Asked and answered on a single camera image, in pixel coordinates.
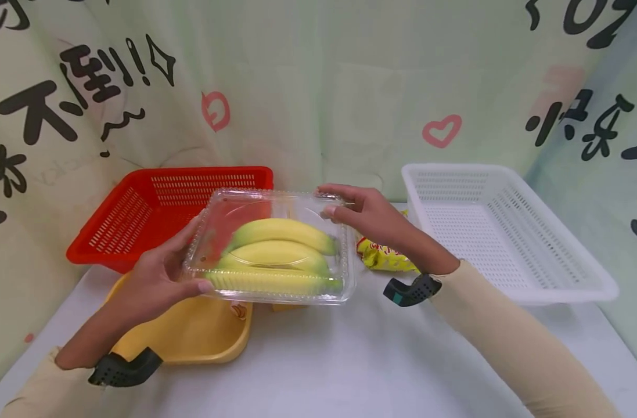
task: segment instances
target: tabletop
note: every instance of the tabletop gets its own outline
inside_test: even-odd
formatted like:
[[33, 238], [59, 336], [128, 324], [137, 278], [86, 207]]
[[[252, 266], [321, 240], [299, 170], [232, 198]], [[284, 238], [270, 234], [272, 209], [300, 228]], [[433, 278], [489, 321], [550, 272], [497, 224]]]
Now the tabletop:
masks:
[[[341, 307], [254, 308], [251, 338], [225, 365], [163, 366], [142, 386], [108, 388], [107, 417], [528, 417], [524, 406], [430, 303], [399, 308], [390, 274], [358, 270]], [[0, 382], [0, 411], [41, 358], [75, 333], [119, 274], [93, 266]], [[637, 418], [637, 362], [595, 304], [530, 308]]]

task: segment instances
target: red plastic basket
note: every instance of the red plastic basket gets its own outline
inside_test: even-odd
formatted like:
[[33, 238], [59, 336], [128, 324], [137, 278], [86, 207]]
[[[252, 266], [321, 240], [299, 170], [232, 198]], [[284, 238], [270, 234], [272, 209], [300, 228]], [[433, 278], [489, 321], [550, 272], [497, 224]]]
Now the red plastic basket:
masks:
[[75, 264], [129, 272], [146, 250], [172, 237], [220, 188], [272, 189], [267, 167], [152, 168], [129, 173], [67, 249]]

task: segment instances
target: arm sleeve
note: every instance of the arm sleeve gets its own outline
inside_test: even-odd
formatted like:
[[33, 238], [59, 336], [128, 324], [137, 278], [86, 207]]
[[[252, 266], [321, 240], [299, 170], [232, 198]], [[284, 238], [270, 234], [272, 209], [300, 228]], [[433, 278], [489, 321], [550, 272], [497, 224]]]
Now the arm sleeve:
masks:
[[536, 418], [613, 418], [614, 406], [583, 365], [548, 329], [467, 261], [432, 303]]
[[89, 384], [93, 369], [62, 370], [58, 348], [42, 360], [25, 386], [2, 410], [0, 418], [81, 418], [91, 416], [103, 387]]

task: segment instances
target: wrist strap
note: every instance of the wrist strap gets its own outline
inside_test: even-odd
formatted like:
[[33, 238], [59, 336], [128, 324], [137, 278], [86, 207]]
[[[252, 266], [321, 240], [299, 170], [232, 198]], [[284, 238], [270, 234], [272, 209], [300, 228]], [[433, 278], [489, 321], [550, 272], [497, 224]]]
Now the wrist strap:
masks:
[[161, 364], [163, 359], [149, 347], [144, 348], [130, 362], [117, 353], [111, 352], [100, 358], [88, 382], [96, 386], [137, 386], [146, 382]]
[[424, 273], [416, 277], [411, 286], [405, 285], [396, 278], [390, 279], [383, 294], [395, 304], [406, 308], [431, 298], [440, 289], [441, 282], [434, 280], [428, 273]]

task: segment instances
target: yellow banana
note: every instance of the yellow banana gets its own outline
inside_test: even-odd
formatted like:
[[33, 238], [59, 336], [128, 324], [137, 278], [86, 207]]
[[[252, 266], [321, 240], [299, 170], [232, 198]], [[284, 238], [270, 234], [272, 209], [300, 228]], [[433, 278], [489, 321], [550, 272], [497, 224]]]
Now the yellow banana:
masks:
[[339, 293], [341, 280], [315, 276], [291, 269], [242, 267], [237, 270], [211, 270], [204, 274], [216, 290], [261, 291], [293, 295]]
[[318, 251], [292, 241], [260, 241], [223, 255], [218, 269], [266, 267], [296, 269], [317, 276], [330, 276], [328, 263]]
[[270, 240], [301, 243], [325, 255], [336, 253], [334, 240], [322, 230], [295, 219], [279, 218], [259, 219], [242, 225], [233, 234], [226, 252], [248, 244]]

